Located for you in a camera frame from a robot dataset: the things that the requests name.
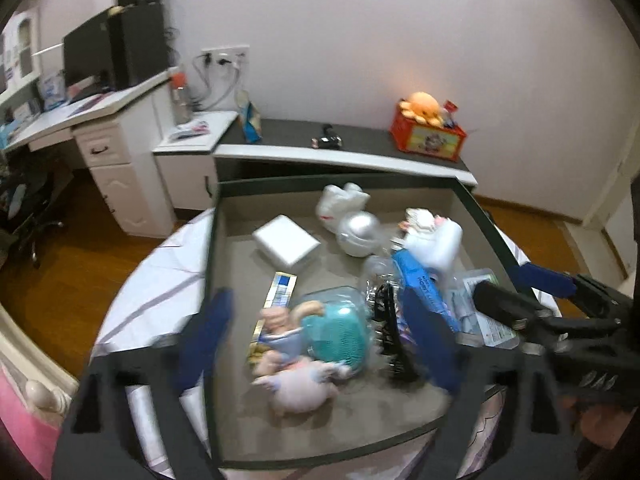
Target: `power outlet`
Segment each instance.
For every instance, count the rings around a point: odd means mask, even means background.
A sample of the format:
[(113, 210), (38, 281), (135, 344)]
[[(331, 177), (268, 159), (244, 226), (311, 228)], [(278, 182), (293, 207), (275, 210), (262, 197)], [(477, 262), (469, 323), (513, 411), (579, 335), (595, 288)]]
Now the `power outlet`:
[(226, 59), (242, 66), (249, 61), (249, 45), (219, 46), (216, 48), (203, 48), (203, 54), (211, 54), (213, 63)]

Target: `orange plush toy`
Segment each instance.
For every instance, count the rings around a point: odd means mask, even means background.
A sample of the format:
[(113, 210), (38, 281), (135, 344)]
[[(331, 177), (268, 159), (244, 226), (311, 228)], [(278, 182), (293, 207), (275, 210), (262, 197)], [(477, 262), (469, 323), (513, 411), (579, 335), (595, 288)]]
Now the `orange plush toy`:
[(426, 92), (414, 92), (406, 101), (400, 101), (402, 115), (407, 119), (413, 119), (418, 124), (442, 127), (440, 105)]

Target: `wooden floor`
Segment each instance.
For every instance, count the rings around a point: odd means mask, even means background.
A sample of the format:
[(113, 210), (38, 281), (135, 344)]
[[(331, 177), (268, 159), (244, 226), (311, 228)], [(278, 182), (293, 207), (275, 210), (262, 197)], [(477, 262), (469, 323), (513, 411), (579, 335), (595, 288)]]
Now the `wooden floor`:
[[(67, 195), (67, 227), (44, 236), (39, 270), (26, 257), (7, 262), (0, 270), (0, 301), (40, 348), (78, 377), (111, 301), (160, 240), (125, 235), (88, 173), (72, 182)], [(578, 271), (552, 219), (502, 206), (486, 209), (534, 263)], [(569, 303), (561, 308), (566, 316), (579, 314)]]

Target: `door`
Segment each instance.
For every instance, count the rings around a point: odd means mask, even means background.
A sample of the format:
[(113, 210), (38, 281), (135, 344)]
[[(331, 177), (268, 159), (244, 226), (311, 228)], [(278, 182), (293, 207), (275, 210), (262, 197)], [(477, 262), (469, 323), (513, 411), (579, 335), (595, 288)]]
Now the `door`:
[(158, 235), (151, 211), (131, 164), (90, 168), (104, 201), (122, 228), (131, 235)]

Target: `red box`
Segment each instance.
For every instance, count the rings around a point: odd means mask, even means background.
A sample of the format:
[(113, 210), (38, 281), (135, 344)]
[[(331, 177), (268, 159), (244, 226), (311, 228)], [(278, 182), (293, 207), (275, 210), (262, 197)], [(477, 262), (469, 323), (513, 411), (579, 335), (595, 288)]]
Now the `red box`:
[(466, 139), (465, 131), (458, 125), (455, 128), (438, 128), (407, 119), (402, 115), (399, 105), (389, 133), (401, 152), (420, 153), (453, 161), (458, 160)]

